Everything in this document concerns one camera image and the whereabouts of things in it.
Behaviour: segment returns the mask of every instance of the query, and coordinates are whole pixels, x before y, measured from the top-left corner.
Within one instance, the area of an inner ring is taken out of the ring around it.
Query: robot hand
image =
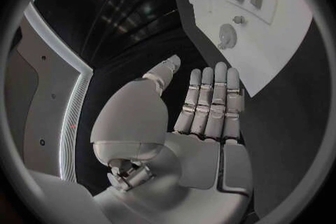
[[[178,184],[188,188],[213,187],[221,144],[226,141],[234,145],[235,156],[243,149],[239,158],[249,163],[245,148],[238,144],[244,92],[238,71],[227,71],[222,62],[217,63],[214,75],[209,67],[203,75],[198,69],[192,71],[174,133],[167,132],[168,113],[160,96],[179,67],[176,55],[156,65],[115,93],[98,116],[91,142],[98,160],[111,167],[108,177],[116,189],[129,190],[148,181],[155,167],[153,159],[163,160],[161,163],[166,165],[164,153],[160,154],[163,147],[176,156],[181,167]]]

